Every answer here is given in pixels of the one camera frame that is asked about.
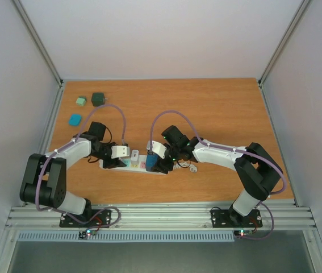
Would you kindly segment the dark blue cube adapter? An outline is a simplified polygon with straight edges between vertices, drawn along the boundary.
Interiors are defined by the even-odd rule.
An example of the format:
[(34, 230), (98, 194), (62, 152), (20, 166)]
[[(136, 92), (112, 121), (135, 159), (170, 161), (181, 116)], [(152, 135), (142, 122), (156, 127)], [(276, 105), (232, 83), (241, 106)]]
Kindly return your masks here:
[(145, 169), (148, 172), (152, 172), (153, 167), (156, 165), (158, 161), (158, 155), (155, 153), (147, 154)]

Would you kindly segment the white multi-socket power strip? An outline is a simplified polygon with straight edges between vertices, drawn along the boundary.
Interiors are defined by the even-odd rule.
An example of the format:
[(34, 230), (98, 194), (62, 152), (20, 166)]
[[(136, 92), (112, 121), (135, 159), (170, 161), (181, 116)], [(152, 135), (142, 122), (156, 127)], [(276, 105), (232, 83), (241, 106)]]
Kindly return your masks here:
[(126, 164), (125, 167), (116, 167), (116, 168), (107, 169), (107, 170), (165, 176), (165, 174), (161, 172), (147, 171), (145, 166), (146, 159), (147, 159), (146, 155), (139, 155), (137, 164), (132, 164), (130, 157), (121, 158), (120, 160)]

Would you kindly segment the white USB charger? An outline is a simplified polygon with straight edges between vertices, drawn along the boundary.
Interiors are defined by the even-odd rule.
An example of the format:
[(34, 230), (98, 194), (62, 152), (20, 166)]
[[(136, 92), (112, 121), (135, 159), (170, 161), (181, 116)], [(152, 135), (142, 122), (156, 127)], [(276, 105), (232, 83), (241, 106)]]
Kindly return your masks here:
[(132, 150), (131, 164), (135, 167), (137, 167), (139, 165), (139, 150)]

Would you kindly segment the light blue plug adapter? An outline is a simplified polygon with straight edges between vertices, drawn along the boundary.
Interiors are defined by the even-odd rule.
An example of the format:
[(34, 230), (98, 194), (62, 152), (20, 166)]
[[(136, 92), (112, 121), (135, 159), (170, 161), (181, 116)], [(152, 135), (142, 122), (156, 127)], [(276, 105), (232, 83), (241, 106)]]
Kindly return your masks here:
[(81, 121), (82, 121), (82, 115), (74, 113), (70, 116), (68, 120), (68, 125), (77, 127), (80, 125)]

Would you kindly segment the dark green cube adapter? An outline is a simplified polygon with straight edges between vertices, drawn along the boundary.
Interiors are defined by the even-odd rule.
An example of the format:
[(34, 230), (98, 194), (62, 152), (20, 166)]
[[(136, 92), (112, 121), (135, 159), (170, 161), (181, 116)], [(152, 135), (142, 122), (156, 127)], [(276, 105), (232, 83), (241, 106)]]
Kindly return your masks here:
[(102, 92), (95, 92), (91, 96), (91, 103), (94, 107), (104, 105), (106, 101), (107, 101), (107, 98), (105, 94)]

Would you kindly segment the light green plug adapter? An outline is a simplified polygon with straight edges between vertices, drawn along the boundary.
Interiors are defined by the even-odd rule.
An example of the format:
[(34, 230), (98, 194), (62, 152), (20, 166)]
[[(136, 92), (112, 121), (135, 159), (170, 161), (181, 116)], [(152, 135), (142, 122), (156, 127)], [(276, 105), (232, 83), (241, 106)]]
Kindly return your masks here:
[(76, 99), (76, 105), (78, 106), (85, 106), (87, 103), (87, 99), (85, 96), (79, 96)]

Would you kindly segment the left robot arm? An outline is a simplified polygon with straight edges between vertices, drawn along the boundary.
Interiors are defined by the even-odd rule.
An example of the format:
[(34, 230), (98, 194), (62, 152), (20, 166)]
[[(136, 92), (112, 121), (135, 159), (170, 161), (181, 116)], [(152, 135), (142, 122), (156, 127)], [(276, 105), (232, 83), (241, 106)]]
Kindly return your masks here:
[(61, 226), (109, 227), (109, 222), (97, 219), (90, 200), (72, 194), (66, 187), (67, 170), (83, 158), (102, 161), (104, 169), (126, 166), (122, 158), (130, 155), (128, 144), (104, 142), (107, 129), (100, 122), (92, 122), (87, 131), (75, 135), (62, 147), (47, 154), (32, 154), (24, 172), (20, 199), (36, 205), (39, 211), (51, 209), (61, 213)]

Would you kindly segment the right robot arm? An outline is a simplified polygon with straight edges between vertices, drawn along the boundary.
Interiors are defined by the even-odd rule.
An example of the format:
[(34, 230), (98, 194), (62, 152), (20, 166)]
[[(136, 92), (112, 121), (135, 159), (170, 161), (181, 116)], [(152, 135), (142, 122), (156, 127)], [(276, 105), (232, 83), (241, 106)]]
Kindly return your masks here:
[(239, 227), (249, 220), (250, 213), (259, 203), (272, 194), (281, 179), (282, 169), (258, 143), (244, 147), (223, 146), (200, 137), (189, 139), (176, 126), (170, 126), (161, 134), (162, 144), (154, 140), (147, 143), (146, 161), (151, 172), (168, 174), (179, 160), (194, 163), (210, 163), (235, 171), (243, 185), (242, 192), (229, 207), (227, 221)]

